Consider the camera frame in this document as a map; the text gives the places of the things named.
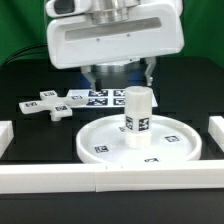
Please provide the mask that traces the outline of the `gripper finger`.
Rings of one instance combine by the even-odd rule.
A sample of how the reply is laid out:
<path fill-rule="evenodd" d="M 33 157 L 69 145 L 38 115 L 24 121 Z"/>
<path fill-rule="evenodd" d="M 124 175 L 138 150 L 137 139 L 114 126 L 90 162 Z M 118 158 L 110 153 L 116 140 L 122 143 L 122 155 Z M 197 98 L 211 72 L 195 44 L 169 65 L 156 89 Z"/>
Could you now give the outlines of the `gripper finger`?
<path fill-rule="evenodd" d="M 145 63 L 147 65 L 146 70 L 145 70 L 145 78 L 146 78 L 146 83 L 148 86 L 152 85 L 153 82 L 153 71 L 156 67 L 156 58 L 155 57 L 148 57 L 145 59 Z"/>
<path fill-rule="evenodd" d="M 96 77 L 92 73 L 90 66 L 82 66 L 81 67 L 81 73 L 85 76 L 85 78 L 90 82 L 91 87 L 93 90 L 96 89 Z"/>

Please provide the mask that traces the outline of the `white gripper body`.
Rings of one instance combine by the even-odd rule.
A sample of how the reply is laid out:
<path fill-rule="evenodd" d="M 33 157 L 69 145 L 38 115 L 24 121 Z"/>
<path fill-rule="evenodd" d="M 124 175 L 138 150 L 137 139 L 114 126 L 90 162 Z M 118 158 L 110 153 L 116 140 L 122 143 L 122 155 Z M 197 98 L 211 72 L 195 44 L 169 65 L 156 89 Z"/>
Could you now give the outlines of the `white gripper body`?
<path fill-rule="evenodd" d="M 58 69 L 178 53 L 183 0 L 49 0 L 47 43 Z"/>

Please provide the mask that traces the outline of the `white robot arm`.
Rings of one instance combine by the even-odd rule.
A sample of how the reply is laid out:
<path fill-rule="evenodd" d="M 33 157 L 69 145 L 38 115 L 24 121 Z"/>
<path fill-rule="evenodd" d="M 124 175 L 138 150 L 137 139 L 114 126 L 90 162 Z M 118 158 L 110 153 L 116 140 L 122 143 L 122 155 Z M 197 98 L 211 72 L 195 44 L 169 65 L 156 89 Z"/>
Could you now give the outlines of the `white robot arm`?
<path fill-rule="evenodd" d="M 49 0 L 45 10 L 51 63 L 79 67 L 96 91 L 94 65 L 144 58 L 150 80 L 155 58 L 184 46 L 182 0 Z"/>

